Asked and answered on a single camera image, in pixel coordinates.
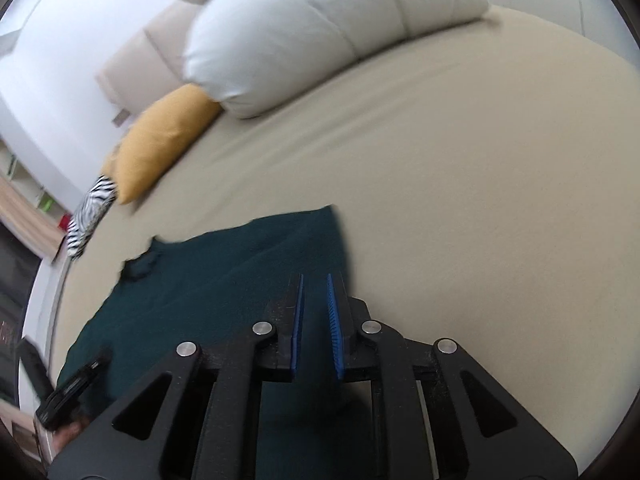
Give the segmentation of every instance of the striped fabric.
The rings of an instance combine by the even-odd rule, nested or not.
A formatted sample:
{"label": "striped fabric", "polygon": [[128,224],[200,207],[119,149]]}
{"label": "striped fabric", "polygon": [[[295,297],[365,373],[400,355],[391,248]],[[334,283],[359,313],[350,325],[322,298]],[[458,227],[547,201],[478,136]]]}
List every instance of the striped fabric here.
{"label": "striped fabric", "polygon": [[82,255],[85,245],[116,197],[115,182],[104,175],[99,176],[69,222],[66,235],[66,250],[69,256],[78,258]]}

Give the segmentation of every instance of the mattress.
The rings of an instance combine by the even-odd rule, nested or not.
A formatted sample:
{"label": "mattress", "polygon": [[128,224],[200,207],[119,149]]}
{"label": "mattress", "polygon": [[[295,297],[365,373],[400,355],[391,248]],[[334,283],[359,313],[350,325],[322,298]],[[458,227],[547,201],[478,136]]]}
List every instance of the mattress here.
{"label": "mattress", "polygon": [[372,315],[457,340],[582,470],[640,384],[638,103],[623,59],[494,7],[267,116],[223,115],[71,267],[53,375],[153,235],[334,204]]}

